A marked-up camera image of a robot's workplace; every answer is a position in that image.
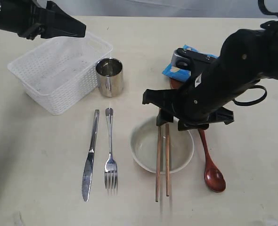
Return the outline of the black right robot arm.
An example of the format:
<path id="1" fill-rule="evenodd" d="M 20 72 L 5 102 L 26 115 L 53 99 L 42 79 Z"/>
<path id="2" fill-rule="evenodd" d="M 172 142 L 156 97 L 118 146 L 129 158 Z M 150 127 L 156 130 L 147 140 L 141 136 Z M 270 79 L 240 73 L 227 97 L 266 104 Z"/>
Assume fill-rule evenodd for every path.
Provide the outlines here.
<path id="1" fill-rule="evenodd" d="M 190 72 L 177 89 L 143 93 L 143 104 L 160 108 L 161 126 L 177 118 L 180 131 L 207 129 L 210 124 L 234 121 L 225 108 L 248 89 L 257 89 L 262 79 L 278 80 L 278 24 L 263 24 L 261 30 L 240 29 L 223 43 L 218 57 L 178 48 L 173 63 Z"/>

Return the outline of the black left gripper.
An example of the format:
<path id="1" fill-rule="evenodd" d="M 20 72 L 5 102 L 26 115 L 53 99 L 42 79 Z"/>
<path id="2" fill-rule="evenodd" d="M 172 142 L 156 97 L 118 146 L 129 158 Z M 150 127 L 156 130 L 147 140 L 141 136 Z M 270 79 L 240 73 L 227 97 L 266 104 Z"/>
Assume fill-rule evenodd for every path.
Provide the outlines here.
<path id="1" fill-rule="evenodd" d="M 55 2 L 48 0 L 42 7 L 36 0 L 21 0 L 21 38 L 34 40 L 38 35 L 43 39 L 54 37 L 83 38 L 86 25 L 65 13 Z"/>

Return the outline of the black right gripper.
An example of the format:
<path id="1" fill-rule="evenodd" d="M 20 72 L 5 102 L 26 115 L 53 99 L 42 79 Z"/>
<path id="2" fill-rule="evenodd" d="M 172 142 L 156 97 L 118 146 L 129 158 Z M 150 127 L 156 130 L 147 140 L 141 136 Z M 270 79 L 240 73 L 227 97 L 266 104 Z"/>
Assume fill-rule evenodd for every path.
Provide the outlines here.
<path id="1" fill-rule="evenodd" d="M 179 48 L 173 63 L 191 71 L 191 76 L 179 89 L 147 89 L 143 104 L 159 107 L 156 125 L 162 126 L 177 118 L 180 131 L 207 129 L 211 123 L 234 121 L 228 102 L 251 106 L 266 96 L 239 102 L 238 96 L 249 89 L 258 89 L 262 67 L 266 61 L 266 37 L 261 31 L 240 29 L 223 43 L 219 57 Z"/>

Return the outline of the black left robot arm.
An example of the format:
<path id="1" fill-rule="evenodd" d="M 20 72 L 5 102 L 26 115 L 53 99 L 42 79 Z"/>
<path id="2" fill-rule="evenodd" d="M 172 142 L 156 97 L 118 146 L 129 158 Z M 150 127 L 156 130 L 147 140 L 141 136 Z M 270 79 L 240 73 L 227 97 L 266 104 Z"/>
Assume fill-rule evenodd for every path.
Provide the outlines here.
<path id="1" fill-rule="evenodd" d="M 42 7 L 36 0 L 0 0 L 0 30 L 34 40 L 83 38 L 86 25 L 64 12 L 54 1 Z"/>

